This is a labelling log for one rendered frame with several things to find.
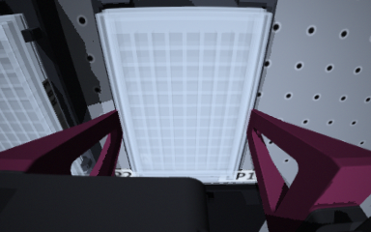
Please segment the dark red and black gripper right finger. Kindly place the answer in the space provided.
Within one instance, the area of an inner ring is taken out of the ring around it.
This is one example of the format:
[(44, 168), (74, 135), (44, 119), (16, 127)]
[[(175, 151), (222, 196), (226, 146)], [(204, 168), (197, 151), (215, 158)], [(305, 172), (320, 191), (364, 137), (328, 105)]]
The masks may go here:
[[(288, 186), (262, 134), (298, 164)], [(371, 194), (371, 151), (252, 109), (246, 131), (269, 232), (295, 232), (314, 210), (359, 206)]]

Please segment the clear plastic plate lid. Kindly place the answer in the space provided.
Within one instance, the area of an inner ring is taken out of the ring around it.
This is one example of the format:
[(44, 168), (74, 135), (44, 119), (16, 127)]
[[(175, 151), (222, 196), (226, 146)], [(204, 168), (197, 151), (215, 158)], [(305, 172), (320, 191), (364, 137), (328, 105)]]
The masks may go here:
[(272, 13), (95, 16), (133, 177), (236, 181)]

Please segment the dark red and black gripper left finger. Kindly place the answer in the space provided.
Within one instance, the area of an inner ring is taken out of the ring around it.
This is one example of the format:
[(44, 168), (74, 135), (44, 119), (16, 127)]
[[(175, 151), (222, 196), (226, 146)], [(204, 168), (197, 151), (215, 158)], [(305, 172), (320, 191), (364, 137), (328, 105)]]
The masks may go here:
[(0, 170), (71, 175), (71, 165), (107, 136), (89, 176), (114, 176), (123, 131), (118, 111), (0, 152)]

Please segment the grey flat base plate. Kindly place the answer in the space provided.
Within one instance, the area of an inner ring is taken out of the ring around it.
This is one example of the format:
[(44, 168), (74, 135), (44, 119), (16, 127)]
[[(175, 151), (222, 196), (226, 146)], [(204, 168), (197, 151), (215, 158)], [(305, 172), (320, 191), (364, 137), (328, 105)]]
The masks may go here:
[[(91, 0), (54, 0), (92, 120), (115, 109)], [(371, 150), (371, 0), (278, 0), (255, 109)], [(263, 139), (288, 188), (298, 164)]]

